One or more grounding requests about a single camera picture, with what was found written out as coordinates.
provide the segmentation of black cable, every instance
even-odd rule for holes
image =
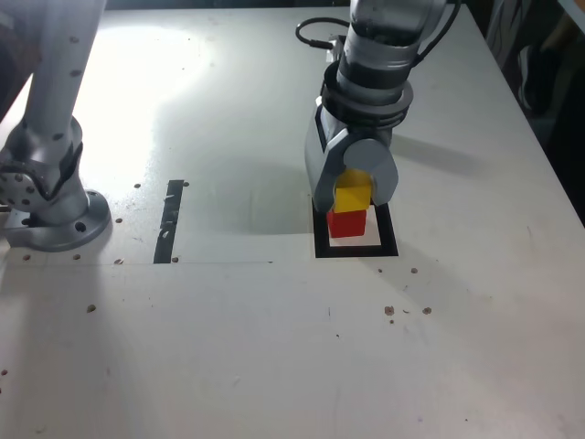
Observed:
[[[447,20],[447,23],[445,23],[445,26],[443,26],[441,32],[439,32],[439,35],[433,41],[431,41],[431,43],[429,43],[429,46],[427,46],[427,48],[425,48],[419,55],[417,55],[417,58],[414,59],[414,63],[412,64],[413,68],[418,66],[425,58],[427,58],[427,55],[431,53],[435,46],[437,46],[441,42],[442,38],[447,34],[447,32],[449,32],[449,29],[455,21],[455,18],[457,18],[457,14],[459,14],[462,2],[463,0],[457,0],[457,3],[453,8],[453,12],[451,12],[451,16]]]
[[[502,53],[502,49],[504,48],[504,41],[502,39],[502,17],[503,16],[504,16],[504,9],[502,8],[502,10],[500,11],[500,19],[499,19],[498,25],[497,25],[497,34],[496,35],[499,36],[500,47],[498,48],[498,50],[494,54],[494,58],[496,60],[500,56],[500,53]]]
[[[326,50],[331,50],[333,48],[333,44],[330,43],[329,41],[309,39],[301,35],[301,29],[303,29],[303,27],[312,25],[314,23],[333,23],[334,25],[349,27],[349,22],[345,20],[340,20],[339,18],[331,18],[328,16],[316,16],[315,18],[309,18],[308,20],[304,20],[296,27],[294,35],[297,38],[299,38],[299,41],[303,42],[304,44],[308,44],[312,48],[324,48]]]

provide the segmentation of black tape strip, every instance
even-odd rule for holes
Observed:
[[[313,206],[314,256],[322,258],[376,258],[398,256],[392,218],[388,204],[376,207],[376,223],[380,245],[331,247],[329,244],[329,226],[327,214],[319,213]]]
[[[156,240],[153,263],[171,263],[175,243],[176,224],[179,221],[184,180],[170,180],[166,189],[161,229]]]

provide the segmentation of dark background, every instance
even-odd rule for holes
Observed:
[[[485,33],[494,0],[464,1]],[[214,7],[348,6],[349,0],[109,0],[108,9],[190,9]]]

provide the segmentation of white tabletop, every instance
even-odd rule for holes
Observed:
[[[395,133],[400,256],[344,261],[314,258],[312,16],[347,9],[104,18],[75,114],[122,223],[5,246],[0,437],[585,436],[585,231],[468,9]],[[171,179],[179,262],[153,265]]]
[[[585,32],[585,11],[577,6],[575,0],[558,0],[561,6],[567,11],[567,14],[573,19],[575,23]]]

